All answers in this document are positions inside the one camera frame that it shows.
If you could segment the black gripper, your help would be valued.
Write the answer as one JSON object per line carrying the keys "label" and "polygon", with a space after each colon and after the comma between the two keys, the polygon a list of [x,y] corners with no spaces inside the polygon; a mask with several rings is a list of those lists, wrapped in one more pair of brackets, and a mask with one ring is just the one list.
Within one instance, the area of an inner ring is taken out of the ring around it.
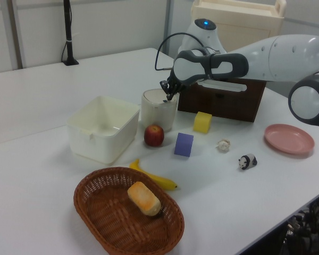
{"label": "black gripper", "polygon": [[166,80],[160,82],[160,86],[166,93],[167,100],[172,100],[177,93],[187,88],[186,85],[176,78],[174,71],[170,72],[170,75]]}

